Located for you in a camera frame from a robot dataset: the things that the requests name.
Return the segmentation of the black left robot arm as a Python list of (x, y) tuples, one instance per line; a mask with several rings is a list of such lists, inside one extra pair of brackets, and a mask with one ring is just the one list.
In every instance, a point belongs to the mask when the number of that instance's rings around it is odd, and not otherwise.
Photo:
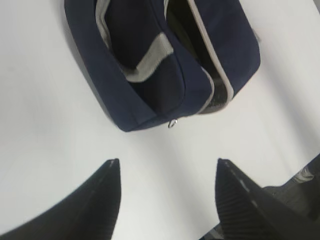
[[(215, 176), (219, 225), (205, 239), (317, 240), (320, 161), (282, 186), (260, 187), (232, 161), (219, 159)], [(107, 160), (66, 198), (3, 233), (3, 240), (110, 240), (121, 204), (121, 168)]]

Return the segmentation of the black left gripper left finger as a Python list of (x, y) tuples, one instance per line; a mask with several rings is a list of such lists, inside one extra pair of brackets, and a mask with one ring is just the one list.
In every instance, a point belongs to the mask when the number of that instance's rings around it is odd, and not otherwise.
[(107, 160), (66, 198), (2, 240), (110, 240), (121, 204), (119, 159)]

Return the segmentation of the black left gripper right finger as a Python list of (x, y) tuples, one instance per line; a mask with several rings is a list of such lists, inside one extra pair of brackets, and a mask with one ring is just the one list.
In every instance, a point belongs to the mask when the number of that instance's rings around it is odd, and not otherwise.
[(203, 240), (318, 240), (320, 174), (304, 168), (281, 186), (260, 187), (220, 158), (215, 177), (219, 224)]

